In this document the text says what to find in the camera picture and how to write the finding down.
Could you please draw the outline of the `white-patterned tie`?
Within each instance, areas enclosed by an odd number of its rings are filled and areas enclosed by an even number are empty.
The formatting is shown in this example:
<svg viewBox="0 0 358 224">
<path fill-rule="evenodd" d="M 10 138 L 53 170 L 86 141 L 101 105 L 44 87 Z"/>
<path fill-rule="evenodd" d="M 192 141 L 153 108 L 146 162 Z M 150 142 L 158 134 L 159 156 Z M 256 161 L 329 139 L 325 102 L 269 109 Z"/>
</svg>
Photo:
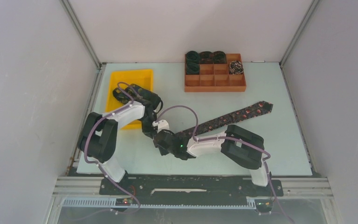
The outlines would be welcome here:
<svg viewBox="0 0 358 224">
<path fill-rule="evenodd" d="M 228 70 L 230 75 L 237 75 L 237 74 L 244 73 L 243 64 L 239 60 L 231 61 L 228 65 Z"/>
</svg>

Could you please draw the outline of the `dark floral red-dotted tie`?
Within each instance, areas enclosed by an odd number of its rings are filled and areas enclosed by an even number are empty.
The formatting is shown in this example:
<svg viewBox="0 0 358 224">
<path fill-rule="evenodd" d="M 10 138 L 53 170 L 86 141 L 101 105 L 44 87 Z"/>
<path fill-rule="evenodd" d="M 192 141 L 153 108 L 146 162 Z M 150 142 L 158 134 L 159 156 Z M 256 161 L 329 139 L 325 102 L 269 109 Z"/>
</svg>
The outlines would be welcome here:
<svg viewBox="0 0 358 224">
<path fill-rule="evenodd" d="M 188 128 L 184 131 L 178 132 L 175 134 L 175 136 L 180 138 L 192 137 L 194 130 L 196 130 L 195 135 L 204 134 L 224 126 L 236 124 L 247 119 L 271 113 L 272 109 L 272 103 L 266 101 L 259 101 L 251 106 L 242 108 L 234 112 L 230 112 L 228 114 L 201 123 L 197 127 Z"/>
</svg>

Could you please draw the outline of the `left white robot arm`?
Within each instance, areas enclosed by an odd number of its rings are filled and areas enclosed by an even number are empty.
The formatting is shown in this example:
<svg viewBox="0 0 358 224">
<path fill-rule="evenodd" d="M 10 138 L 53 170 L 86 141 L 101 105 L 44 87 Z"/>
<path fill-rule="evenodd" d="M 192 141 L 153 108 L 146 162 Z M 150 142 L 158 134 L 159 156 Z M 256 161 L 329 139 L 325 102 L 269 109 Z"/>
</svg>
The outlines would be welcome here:
<svg viewBox="0 0 358 224">
<path fill-rule="evenodd" d="M 157 134 L 153 123 L 162 106 L 163 101 L 157 94 L 146 92 L 129 97 L 127 103 L 111 112 L 91 112 L 87 116 L 77 147 L 83 152 L 86 163 L 95 164 L 112 180 L 110 187 L 117 194 L 124 194 L 129 188 L 129 182 L 124 179 L 127 171 L 114 156 L 118 130 L 139 120 L 143 134 L 153 139 Z"/>
</svg>

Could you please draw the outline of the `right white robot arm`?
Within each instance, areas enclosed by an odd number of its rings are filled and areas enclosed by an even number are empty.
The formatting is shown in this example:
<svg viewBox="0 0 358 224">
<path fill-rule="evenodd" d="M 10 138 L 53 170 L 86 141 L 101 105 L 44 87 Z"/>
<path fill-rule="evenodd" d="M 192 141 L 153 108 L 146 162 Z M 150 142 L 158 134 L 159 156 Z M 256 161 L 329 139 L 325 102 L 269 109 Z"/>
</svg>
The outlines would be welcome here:
<svg viewBox="0 0 358 224">
<path fill-rule="evenodd" d="M 153 142 L 162 155 L 172 154 L 188 160 L 206 154 L 222 153 L 239 166 L 248 169 L 253 191 L 264 195 L 271 189 L 266 161 L 271 155 L 264 149 L 263 137 L 237 125 L 215 135 L 204 137 L 178 137 L 166 120 L 153 122 Z"/>
</svg>

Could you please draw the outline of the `dark gold-patterned folded tie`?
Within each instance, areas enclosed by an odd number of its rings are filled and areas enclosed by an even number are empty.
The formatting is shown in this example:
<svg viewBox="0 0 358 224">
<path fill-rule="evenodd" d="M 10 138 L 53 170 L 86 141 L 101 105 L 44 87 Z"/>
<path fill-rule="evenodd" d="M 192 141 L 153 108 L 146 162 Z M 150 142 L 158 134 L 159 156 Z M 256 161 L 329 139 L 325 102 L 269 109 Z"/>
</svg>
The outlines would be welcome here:
<svg viewBox="0 0 358 224">
<path fill-rule="evenodd" d="M 119 88 L 115 88 L 112 91 L 113 97 L 122 104 L 127 104 L 131 101 L 131 98 L 147 98 L 146 90 L 137 84 L 131 84 L 130 87 L 127 86 L 123 91 Z"/>
</svg>

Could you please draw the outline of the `yellow plastic bin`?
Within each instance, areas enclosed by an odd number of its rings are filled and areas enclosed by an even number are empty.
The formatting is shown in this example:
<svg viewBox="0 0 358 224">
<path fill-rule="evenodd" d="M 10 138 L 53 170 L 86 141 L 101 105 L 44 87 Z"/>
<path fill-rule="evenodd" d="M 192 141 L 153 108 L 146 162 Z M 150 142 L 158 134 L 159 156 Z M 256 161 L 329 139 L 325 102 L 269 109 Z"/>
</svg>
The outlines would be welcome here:
<svg viewBox="0 0 358 224">
<path fill-rule="evenodd" d="M 117 129 L 141 128 L 144 133 L 155 132 L 157 113 L 161 98 L 152 92 L 153 71 L 115 71 L 110 76 L 106 113 L 109 122 L 117 122 Z"/>
</svg>

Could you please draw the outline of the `orange compartment tray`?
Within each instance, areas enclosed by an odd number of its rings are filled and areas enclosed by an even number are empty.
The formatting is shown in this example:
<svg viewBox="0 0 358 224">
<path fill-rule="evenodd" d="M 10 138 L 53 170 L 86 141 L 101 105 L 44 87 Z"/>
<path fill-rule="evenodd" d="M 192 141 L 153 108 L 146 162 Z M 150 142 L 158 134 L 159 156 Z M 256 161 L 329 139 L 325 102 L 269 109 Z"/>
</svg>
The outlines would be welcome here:
<svg viewBox="0 0 358 224">
<path fill-rule="evenodd" d="M 247 88 L 245 72 L 243 74 L 230 75 L 228 65 L 231 61 L 242 62 L 241 54 L 225 53 L 226 64 L 199 64 L 199 75 L 184 74 L 185 92 L 244 92 Z"/>
</svg>

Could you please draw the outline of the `rolled dark red-patterned tie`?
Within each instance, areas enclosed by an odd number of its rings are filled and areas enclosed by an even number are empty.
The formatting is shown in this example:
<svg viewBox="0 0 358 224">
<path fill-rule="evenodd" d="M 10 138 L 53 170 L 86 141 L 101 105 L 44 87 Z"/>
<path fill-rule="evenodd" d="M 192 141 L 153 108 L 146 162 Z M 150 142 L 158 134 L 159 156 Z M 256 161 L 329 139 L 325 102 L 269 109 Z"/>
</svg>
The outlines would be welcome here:
<svg viewBox="0 0 358 224">
<path fill-rule="evenodd" d="M 214 53 L 211 51 L 202 51 L 199 53 L 200 64 L 213 64 Z"/>
</svg>

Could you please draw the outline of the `rolled dark gold-patterned tie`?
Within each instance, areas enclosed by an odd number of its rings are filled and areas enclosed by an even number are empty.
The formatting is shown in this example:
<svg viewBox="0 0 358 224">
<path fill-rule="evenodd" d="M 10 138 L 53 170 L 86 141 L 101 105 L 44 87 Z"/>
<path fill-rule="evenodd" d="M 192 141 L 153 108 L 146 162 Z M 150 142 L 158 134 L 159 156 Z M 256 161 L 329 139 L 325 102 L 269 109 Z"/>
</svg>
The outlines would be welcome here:
<svg viewBox="0 0 358 224">
<path fill-rule="evenodd" d="M 214 64 L 226 64 L 227 56 L 223 51 L 213 52 L 213 63 Z"/>
</svg>

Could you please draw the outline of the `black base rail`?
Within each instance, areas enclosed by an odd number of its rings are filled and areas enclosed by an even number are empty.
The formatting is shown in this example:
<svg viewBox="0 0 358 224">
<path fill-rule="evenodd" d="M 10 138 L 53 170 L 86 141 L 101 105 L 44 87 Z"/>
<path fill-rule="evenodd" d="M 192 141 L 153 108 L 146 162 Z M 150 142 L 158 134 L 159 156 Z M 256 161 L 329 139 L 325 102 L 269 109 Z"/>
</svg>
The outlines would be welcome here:
<svg viewBox="0 0 358 224">
<path fill-rule="evenodd" d="M 119 185 L 144 206 L 246 206 L 250 198 L 284 195 L 280 180 L 262 187 L 250 176 L 129 175 Z"/>
</svg>

